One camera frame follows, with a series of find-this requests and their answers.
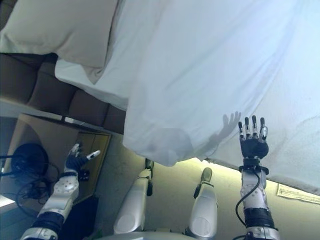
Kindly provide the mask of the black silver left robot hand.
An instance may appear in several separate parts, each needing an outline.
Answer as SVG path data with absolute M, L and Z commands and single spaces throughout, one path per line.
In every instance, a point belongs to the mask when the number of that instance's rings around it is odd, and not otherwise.
M 82 144 L 76 143 L 69 151 L 65 164 L 64 172 L 74 172 L 77 173 L 81 168 L 87 164 L 89 161 L 98 157 L 101 154 L 100 150 L 93 151 L 87 155 L 82 152 Z

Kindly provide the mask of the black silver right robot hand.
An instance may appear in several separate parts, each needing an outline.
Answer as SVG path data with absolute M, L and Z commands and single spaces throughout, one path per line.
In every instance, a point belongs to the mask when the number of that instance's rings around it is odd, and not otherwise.
M 260 128 L 258 128 L 257 117 L 253 115 L 252 131 L 249 124 L 249 118 L 245 117 L 244 125 L 238 123 L 239 143 L 242 156 L 246 159 L 263 159 L 269 152 L 267 143 L 268 127 L 265 125 L 265 119 L 260 118 Z

